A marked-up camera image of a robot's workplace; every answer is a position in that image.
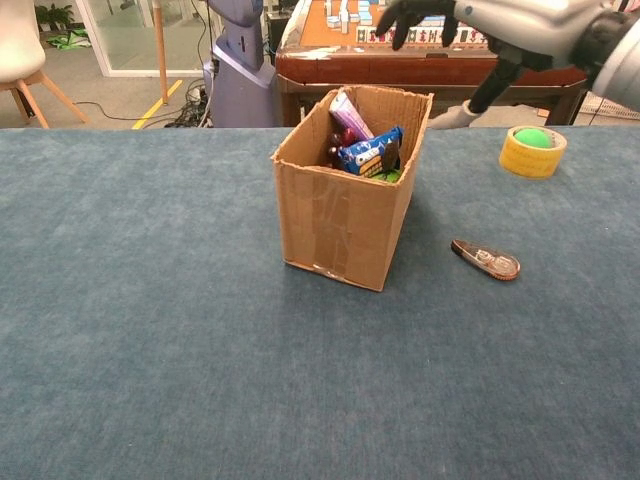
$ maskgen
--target wooden pole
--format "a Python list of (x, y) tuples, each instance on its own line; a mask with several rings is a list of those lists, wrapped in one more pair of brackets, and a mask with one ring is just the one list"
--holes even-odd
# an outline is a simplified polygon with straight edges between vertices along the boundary
[(158, 69), (160, 70), (160, 85), (162, 86), (162, 102), (169, 103), (167, 91), (167, 63), (164, 54), (164, 32), (162, 30), (162, 6), (160, 0), (153, 0), (153, 24), (156, 31), (156, 51), (158, 53)]

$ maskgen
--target blue snack bag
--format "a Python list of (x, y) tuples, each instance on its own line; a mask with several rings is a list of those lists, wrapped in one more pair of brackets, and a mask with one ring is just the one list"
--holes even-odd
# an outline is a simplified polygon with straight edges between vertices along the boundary
[(338, 156), (347, 172), (363, 177), (373, 177), (385, 170), (397, 168), (395, 158), (391, 165), (384, 165), (383, 159), (387, 150), (393, 151), (397, 155), (400, 146), (402, 146), (403, 134), (404, 130), (401, 127), (394, 127), (387, 133), (378, 135), (371, 140), (340, 148)]

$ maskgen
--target packing tape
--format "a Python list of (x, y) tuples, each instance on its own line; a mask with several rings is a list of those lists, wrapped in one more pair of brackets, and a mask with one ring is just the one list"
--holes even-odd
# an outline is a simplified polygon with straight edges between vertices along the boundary
[[(551, 137), (551, 148), (538, 148), (526, 145), (515, 138), (516, 133), (524, 128), (542, 130)], [(556, 171), (560, 160), (567, 149), (567, 139), (558, 132), (544, 127), (513, 127), (500, 154), (500, 165), (517, 175), (529, 178), (548, 178)]]

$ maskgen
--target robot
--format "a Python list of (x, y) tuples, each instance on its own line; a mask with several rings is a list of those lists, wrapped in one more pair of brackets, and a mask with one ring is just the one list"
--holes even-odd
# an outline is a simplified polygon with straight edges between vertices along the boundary
[(216, 128), (282, 125), (275, 68), (264, 61), (260, 16), (262, 0), (207, 0), (224, 20), (216, 40), (214, 64), (205, 67), (205, 83), (215, 78), (211, 112)]
[(394, 0), (376, 34), (396, 23), (394, 50), (409, 28), (431, 15), (444, 15), (442, 43), (453, 42), (460, 22), (488, 39), (498, 56), (495, 69), (461, 107), (431, 122), (431, 128), (467, 127), (524, 72), (575, 65), (596, 95), (640, 111), (640, 22), (602, 0)]

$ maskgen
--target wooden table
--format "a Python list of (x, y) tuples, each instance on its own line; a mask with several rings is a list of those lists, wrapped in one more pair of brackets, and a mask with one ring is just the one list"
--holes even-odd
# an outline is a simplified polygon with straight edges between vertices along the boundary
[[(357, 1), (349, 1), (348, 6), (350, 13), (357, 12)], [(443, 49), (437, 26), (419, 27), (415, 41), (393, 52), (388, 37), (379, 39), (371, 33), (384, 7), (372, 5), (372, 26), (350, 23), (346, 34), (327, 26), (324, 8), (323, 0), (301, 0), (276, 55), (286, 126), (300, 121), (301, 106), (312, 105), (332, 88), (344, 84), (433, 92), (435, 116), (468, 99), (496, 65), (496, 56), (487, 49), (484, 38), (469, 28), (461, 29), (451, 48)], [(339, 8), (340, 2), (334, 1), (332, 13)], [(471, 35), (475, 42), (468, 41)], [(420, 43), (420, 37), (427, 42)], [(496, 104), (548, 109), (547, 125), (566, 125), (573, 123), (585, 91), (585, 76), (575, 68), (528, 71)]]

